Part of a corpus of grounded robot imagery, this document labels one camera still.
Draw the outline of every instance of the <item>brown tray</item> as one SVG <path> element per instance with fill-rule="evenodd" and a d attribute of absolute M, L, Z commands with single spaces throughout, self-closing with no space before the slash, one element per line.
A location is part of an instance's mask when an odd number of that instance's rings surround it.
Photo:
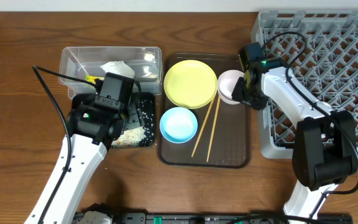
<path fill-rule="evenodd" d="M 227 70 L 241 70 L 238 56 L 235 55 L 175 53 L 169 56 L 165 66 L 167 68 L 166 71 L 174 64 L 190 59 L 206 63 L 215 71 L 217 76 Z M 223 101 L 219 105 L 209 162 L 206 162 L 217 101 L 218 93 L 216 93 L 213 107 L 209 113 L 194 157 L 191 157 L 191 153 L 196 144 L 209 104 L 192 110 L 198 120 L 198 130 L 190 141 L 183 144 L 175 144 L 167 141 L 159 134 L 157 153 L 162 162 L 169 165 L 221 168 L 242 168 L 248 164 L 251 157 L 250 108 L 244 105 L 229 105 Z M 161 114 L 164 114 L 170 108 L 176 107 L 167 98 L 164 91 L 161 102 Z"/>

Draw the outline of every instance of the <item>wooden table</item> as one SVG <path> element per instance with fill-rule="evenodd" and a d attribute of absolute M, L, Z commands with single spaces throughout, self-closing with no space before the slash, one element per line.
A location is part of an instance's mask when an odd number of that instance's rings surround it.
<path fill-rule="evenodd" d="M 0 12 L 0 223 L 23 223 L 56 163 L 64 136 L 55 108 L 31 65 L 58 71 L 67 46 L 158 46 L 174 52 L 236 54 L 250 43 L 257 13 Z M 67 88 L 44 75 L 68 114 Z M 157 158 L 156 143 L 110 150 L 78 209 L 105 202 L 149 212 L 245 213 L 279 210 L 295 185 L 290 160 L 265 159 L 252 112 L 252 160 L 239 170 L 175 167 Z M 357 176 L 339 189 L 351 188 Z M 358 192 L 332 195 L 323 212 L 350 212 Z"/>

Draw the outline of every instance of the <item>dish rack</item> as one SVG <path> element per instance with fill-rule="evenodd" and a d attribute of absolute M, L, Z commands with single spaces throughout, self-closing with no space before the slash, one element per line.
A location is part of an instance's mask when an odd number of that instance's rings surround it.
<path fill-rule="evenodd" d="M 352 113 L 358 150 L 358 11 L 263 11 L 251 39 L 263 43 L 285 31 L 300 32 L 308 39 L 305 54 L 292 65 L 293 73 L 317 99 L 334 110 Z M 289 62 L 303 44 L 298 36 L 288 34 L 267 44 L 264 53 Z M 291 158 L 295 128 L 274 101 L 258 112 L 258 123 L 262 154 L 271 159 Z"/>

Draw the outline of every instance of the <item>wooden chopstick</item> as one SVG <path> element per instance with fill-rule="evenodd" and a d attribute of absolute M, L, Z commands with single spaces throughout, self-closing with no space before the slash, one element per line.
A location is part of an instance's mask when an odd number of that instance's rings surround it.
<path fill-rule="evenodd" d="M 221 102 L 221 97 L 218 97 L 218 103 L 216 104 L 215 109 L 215 117 L 214 117 L 214 124 L 212 125 L 212 133 L 211 133 L 211 139 L 209 140 L 209 148 L 208 148 L 208 156 L 206 158 L 206 161 L 209 161 L 209 153 L 211 153 L 211 147 L 212 147 L 212 140 L 214 139 L 214 133 L 215 133 L 215 124 L 216 124 L 216 118 L 218 117 L 218 111 L 219 111 L 219 103 Z"/>
<path fill-rule="evenodd" d="M 206 120 L 208 119 L 209 112 L 211 111 L 212 105 L 214 104 L 214 100 L 215 100 L 215 96 L 214 96 L 214 98 L 211 100 L 211 102 L 209 104 L 209 108 L 208 108 L 208 111 L 206 112 L 203 125 L 202 125 L 200 133 L 198 134 L 198 137 L 197 137 L 196 145 L 194 146 L 193 153 L 191 154 L 192 157 L 194 156 L 194 153 L 196 152 L 198 142 L 200 141 L 201 135 L 203 134 L 204 127 L 205 127 L 205 124 L 206 124 Z"/>

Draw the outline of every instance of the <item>blue bowl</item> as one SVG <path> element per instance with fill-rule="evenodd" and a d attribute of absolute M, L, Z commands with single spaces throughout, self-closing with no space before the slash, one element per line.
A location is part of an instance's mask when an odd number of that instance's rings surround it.
<path fill-rule="evenodd" d="M 176 107 L 167 110 L 160 120 L 162 136 L 172 143 L 184 143 L 197 132 L 196 116 L 186 108 Z"/>

